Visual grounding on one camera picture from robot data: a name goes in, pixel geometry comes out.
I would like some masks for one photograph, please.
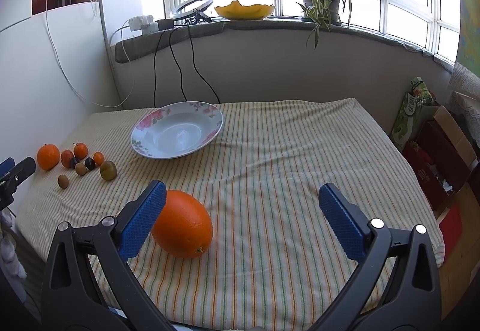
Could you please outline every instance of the fruit bowl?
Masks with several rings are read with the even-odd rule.
[[[243,6],[239,1],[232,1],[227,6],[217,6],[215,11],[228,20],[263,20],[275,10],[274,5],[255,4]]]
[[[195,152],[220,132],[223,114],[214,105],[180,102],[145,116],[131,132],[131,147],[152,159],[173,159]]]

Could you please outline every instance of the yellow bowl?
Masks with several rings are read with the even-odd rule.
[[[263,20],[275,10],[275,5],[243,6],[239,1],[232,1],[227,6],[217,6],[215,11],[228,20]]]

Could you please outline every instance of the metal screw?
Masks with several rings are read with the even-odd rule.
[[[385,225],[382,219],[372,219],[370,224],[373,225],[375,228],[383,228],[383,226]]]
[[[110,227],[111,225],[113,225],[113,223],[115,223],[115,219],[111,216],[106,217],[102,220],[102,225],[104,225],[105,227]]]
[[[68,223],[67,222],[61,222],[58,225],[58,230],[59,231],[65,231],[68,228]]]
[[[427,229],[425,228],[425,226],[421,224],[417,225],[415,229],[419,234],[425,234],[427,232]]]

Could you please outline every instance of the black cable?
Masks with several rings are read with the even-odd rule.
[[[173,53],[173,48],[172,48],[172,34],[180,27],[176,27],[172,32],[170,32],[169,36],[169,46],[170,50],[172,52],[173,59],[175,63],[177,64],[178,70],[180,71],[180,87],[181,87],[181,93],[183,94],[183,98],[185,101],[188,101],[187,96],[185,95],[185,92],[183,91],[183,74],[182,74],[182,69],[180,68],[180,64],[177,62],[177,58],[175,57],[175,54]]]
[[[7,207],[7,209],[10,211],[10,213],[11,213],[15,218],[17,218],[17,215],[16,215],[15,213],[13,213],[9,207]]]
[[[200,73],[198,72],[197,66],[195,65],[194,42],[193,42],[193,40],[191,39],[191,35],[190,35],[190,24],[189,24],[189,23],[187,23],[187,31],[188,31],[188,37],[189,37],[189,39],[190,39],[190,44],[191,44],[191,58],[192,58],[192,60],[193,60],[193,68],[195,68],[195,71],[196,71],[197,74],[200,76],[200,78],[203,79],[203,82],[205,82],[205,83],[208,85],[208,87],[213,91],[213,94],[215,94],[215,97],[217,97],[218,103],[220,103],[220,99],[219,99],[217,93],[215,92],[214,88],[212,87],[212,85],[210,85],[210,83],[208,83],[208,82],[206,81],[206,79],[202,76],[202,74],[200,74]]]
[[[38,308],[38,305],[37,305],[37,303],[35,303],[35,300],[34,300],[34,299],[33,299],[33,297],[30,295],[30,293],[28,293],[26,289],[24,289],[24,290],[25,290],[25,293],[27,293],[27,294],[28,294],[28,297],[30,297],[30,298],[31,298],[31,300],[32,300],[32,302],[33,302],[33,305],[35,305],[35,308],[37,308],[38,314],[41,316],[41,315],[42,315],[42,313],[40,312],[40,309]]]
[[[165,33],[165,31],[162,31],[160,33],[160,38],[157,43],[157,49],[155,49],[155,55],[153,55],[153,76],[155,80],[155,89],[153,90],[153,107],[157,109],[157,105],[155,105],[155,95],[157,94],[157,67],[155,66],[155,59],[157,58],[157,52],[158,52],[158,47],[160,45],[160,40],[162,40],[162,36]]]

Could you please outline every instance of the large orange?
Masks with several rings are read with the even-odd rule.
[[[53,169],[60,161],[60,151],[53,144],[45,144],[37,152],[37,163],[43,170]]]
[[[201,256],[212,242],[213,227],[205,207],[180,190],[169,190],[152,228],[152,236],[166,252],[179,258]]]

